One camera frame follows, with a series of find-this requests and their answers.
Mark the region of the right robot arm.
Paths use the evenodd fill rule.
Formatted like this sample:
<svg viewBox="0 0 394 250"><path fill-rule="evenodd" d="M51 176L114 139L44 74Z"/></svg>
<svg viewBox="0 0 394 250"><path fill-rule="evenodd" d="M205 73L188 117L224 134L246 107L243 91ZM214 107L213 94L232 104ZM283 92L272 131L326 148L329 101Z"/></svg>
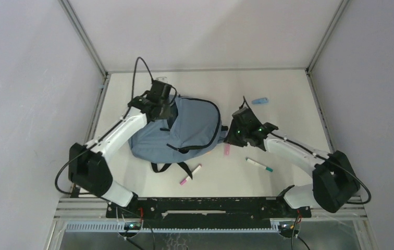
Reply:
<svg viewBox="0 0 394 250"><path fill-rule="evenodd" d="M276 154L309 175L311 184L294 185L282 192L277 202L278 212L285 217L292 216L298 208L319 206L335 213L360 189L367 193L367 204L372 199L369 188L356 176L345 153L315 149L281 132L276 125L261 123L252 109L242 107L232 114L232 121L225 142L230 145L253 146Z"/></svg>

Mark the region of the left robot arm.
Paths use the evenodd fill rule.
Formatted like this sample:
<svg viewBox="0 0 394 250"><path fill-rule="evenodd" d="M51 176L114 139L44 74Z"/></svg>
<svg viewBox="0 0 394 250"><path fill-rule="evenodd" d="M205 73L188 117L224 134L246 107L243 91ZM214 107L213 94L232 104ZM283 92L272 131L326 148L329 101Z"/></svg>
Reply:
<svg viewBox="0 0 394 250"><path fill-rule="evenodd" d="M139 210L136 194L114 180L108 164L136 132L170 116L172 89L168 83L152 80L151 88L135 96L127 111L103 135L72 145L63 166L68 170L68 179L89 194L118 205L126 217L135 216Z"/></svg>

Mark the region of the green-capped white marker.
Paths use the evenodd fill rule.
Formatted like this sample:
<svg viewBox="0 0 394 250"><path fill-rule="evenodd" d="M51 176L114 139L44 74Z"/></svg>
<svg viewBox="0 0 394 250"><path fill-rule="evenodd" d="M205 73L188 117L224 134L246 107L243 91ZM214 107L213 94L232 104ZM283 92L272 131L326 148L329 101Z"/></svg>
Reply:
<svg viewBox="0 0 394 250"><path fill-rule="evenodd" d="M270 168L270 167L268 167L268 166L266 166L266 165L264 165L262 163L259 163L259 162L255 161L253 159L250 159L248 157L246 158L246 162L248 162L250 164L253 164L253 165L257 166L257 167L260 167L260 168L262 168L262 169L264 169L266 171L273 172L272 168Z"/></svg>

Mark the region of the pink highlighter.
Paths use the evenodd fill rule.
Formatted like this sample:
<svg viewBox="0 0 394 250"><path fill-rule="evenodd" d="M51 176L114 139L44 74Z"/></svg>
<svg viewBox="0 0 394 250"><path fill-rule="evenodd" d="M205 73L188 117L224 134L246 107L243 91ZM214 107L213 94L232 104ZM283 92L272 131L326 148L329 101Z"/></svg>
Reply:
<svg viewBox="0 0 394 250"><path fill-rule="evenodd" d="M230 154L230 144L224 144L224 156L229 156Z"/></svg>

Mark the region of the blue-grey backpack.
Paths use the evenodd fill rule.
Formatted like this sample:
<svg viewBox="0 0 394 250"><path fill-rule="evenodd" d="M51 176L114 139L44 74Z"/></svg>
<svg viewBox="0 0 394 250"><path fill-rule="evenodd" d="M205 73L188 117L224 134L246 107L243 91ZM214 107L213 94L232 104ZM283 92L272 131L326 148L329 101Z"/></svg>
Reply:
<svg viewBox="0 0 394 250"><path fill-rule="evenodd" d="M216 104L178 96L172 103L170 118L148 123L128 143L133 156L150 162L155 173L177 164L192 177L186 161L213 150L227 133Z"/></svg>

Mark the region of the light blue highlighter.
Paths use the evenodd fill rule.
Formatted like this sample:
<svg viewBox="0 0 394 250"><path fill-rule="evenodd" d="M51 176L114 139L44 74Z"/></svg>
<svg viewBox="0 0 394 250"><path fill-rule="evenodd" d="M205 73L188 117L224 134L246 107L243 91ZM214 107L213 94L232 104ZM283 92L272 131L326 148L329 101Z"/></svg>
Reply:
<svg viewBox="0 0 394 250"><path fill-rule="evenodd" d="M251 104L253 105L261 105L261 104L267 104L269 102L267 97L262 97L258 99L254 99Z"/></svg>

